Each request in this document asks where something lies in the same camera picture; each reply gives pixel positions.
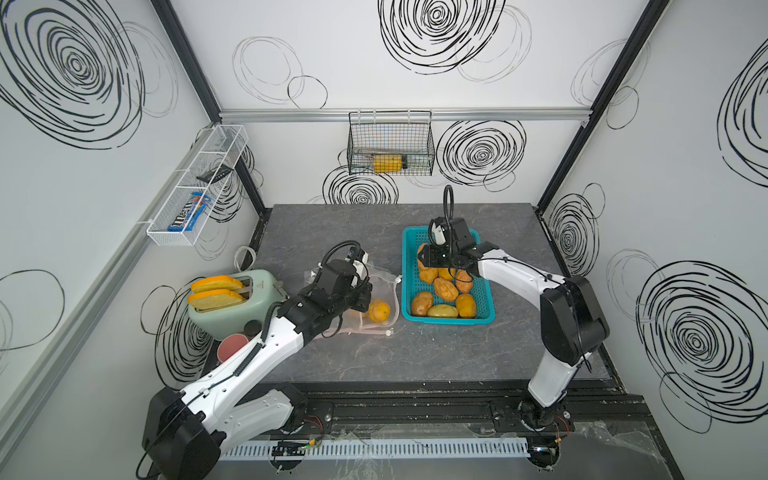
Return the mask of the potato bagged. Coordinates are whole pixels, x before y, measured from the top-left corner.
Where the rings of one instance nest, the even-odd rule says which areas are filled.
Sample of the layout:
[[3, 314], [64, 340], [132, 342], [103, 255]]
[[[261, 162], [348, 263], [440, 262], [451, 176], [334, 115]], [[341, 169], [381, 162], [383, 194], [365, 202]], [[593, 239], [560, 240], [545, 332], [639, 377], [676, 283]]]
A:
[[391, 306], [382, 299], [374, 299], [371, 301], [366, 314], [371, 322], [385, 323], [391, 315]]
[[424, 255], [422, 253], [426, 247], [427, 247], [427, 244], [425, 243], [420, 245], [417, 250], [416, 258], [417, 258], [417, 265], [418, 265], [419, 271], [428, 269], [428, 267], [423, 262]]

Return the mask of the teal plastic basket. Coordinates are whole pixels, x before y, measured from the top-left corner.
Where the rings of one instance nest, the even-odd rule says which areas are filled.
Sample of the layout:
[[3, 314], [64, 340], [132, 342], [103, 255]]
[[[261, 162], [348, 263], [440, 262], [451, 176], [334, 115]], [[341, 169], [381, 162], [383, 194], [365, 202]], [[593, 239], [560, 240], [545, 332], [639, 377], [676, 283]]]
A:
[[[455, 325], [455, 326], [469, 326], [469, 325], [486, 325], [490, 324], [495, 319], [495, 308], [491, 297], [491, 288], [487, 280], [479, 277], [473, 277], [474, 286], [469, 294], [471, 294], [477, 304], [477, 315], [473, 319], [463, 318], [428, 318], [416, 317], [411, 314], [411, 302], [413, 298], [420, 292], [428, 291], [433, 294], [434, 305], [449, 304], [455, 306], [455, 302], [444, 302], [441, 300], [433, 290], [433, 283], [431, 285], [423, 283], [419, 279], [419, 269], [417, 265], [417, 250], [422, 244], [428, 243], [428, 227], [408, 227], [403, 231], [402, 236], [402, 315], [412, 322], [420, 322], [425, 324], [437, 324], [437, 325]], [[453, 272], [456, 269], [438, 268], [439, 277], [449, 280], [454, 283]]]

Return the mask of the clear zipper bag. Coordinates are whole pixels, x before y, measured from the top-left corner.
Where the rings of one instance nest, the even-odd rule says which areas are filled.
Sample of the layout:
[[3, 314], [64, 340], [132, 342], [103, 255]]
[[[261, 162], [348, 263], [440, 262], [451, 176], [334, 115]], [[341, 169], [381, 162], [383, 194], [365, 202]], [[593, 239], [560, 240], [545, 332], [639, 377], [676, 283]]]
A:
[[341, 318], [332, 319], [329, 327], [321, 333], [324, 338], [338, 334], [393, 334], [393, 325], [400, 313], [396, 289], [401, 277], [375, 266], [369, 269], [357, 266], [352, 274], [351, 289], [354, 290], [365, 278], [368, 278], [368, 285], [371, 287], [370, 295], [363, 297], [369, 300], [367, 306], [363, 311], [348, 309]]

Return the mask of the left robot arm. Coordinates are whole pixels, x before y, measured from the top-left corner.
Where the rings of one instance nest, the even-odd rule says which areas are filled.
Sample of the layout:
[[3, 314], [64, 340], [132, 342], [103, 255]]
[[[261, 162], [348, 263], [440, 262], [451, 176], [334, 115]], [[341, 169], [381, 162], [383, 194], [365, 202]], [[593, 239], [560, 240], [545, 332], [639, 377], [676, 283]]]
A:
[[141, 439], [138, 479], [203, 479], [222, 453], [286, 425], [302, 402], [293, 387], [272, 388], [255, 400], [246, 395], [280, 363], [325, 333], [333, 320], [365, 311], [372, 286], [368, 256], [351, 247], [345, 259], [323, 259], [315, 280], [269, 309], [259, 335], [197, 381], [164, 387], [150, 400]]

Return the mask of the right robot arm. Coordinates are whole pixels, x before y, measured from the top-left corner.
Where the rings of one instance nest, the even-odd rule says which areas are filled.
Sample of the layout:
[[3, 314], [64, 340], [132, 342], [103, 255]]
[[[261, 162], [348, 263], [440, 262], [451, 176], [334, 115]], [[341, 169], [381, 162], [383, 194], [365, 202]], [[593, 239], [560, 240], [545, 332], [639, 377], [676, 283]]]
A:
[[576, 373], [610, 334], [590, 282], [583, 276], [546, 272], [492, 243], [479, 243], [462, 218], [433, 219], [427, 235], [428, 244], [418, 253], [425, 266], [464, 270], [538, 308], [544, 353], [518, 412], [528, 429], [543, 430], [554, 422]]

